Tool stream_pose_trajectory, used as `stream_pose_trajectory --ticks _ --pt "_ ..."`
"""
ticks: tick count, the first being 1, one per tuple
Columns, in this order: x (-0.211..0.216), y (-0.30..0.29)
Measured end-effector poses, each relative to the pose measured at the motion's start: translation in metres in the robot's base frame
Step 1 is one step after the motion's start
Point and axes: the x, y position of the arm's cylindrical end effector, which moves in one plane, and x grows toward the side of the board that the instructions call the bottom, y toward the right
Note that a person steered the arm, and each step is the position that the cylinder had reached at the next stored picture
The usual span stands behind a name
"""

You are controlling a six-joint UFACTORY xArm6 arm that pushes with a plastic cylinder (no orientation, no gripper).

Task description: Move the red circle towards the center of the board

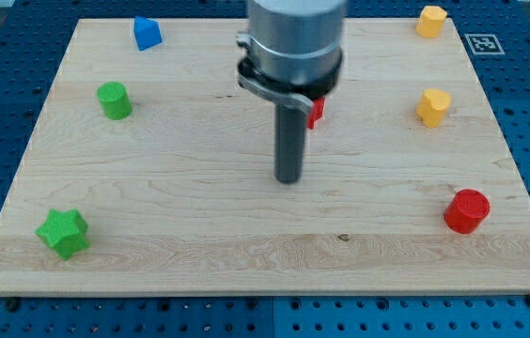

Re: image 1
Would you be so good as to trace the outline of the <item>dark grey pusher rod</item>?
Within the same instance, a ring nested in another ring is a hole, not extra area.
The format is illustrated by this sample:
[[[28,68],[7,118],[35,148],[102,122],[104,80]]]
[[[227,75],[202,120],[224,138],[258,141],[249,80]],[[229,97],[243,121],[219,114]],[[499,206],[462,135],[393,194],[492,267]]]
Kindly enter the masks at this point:
[[[306,115],[297,108],[275,105],[274,176],[284,184],[297,182],[303,171]]]

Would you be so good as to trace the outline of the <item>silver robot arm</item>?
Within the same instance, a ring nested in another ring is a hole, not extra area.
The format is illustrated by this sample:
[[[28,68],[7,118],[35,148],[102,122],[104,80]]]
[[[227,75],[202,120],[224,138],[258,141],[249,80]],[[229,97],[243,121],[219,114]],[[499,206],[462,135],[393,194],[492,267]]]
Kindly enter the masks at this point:
[[[274,177],[297,182],[316,101],[334,90],[343,62],[345,0],[249,0],[238,84],[275,106]]]

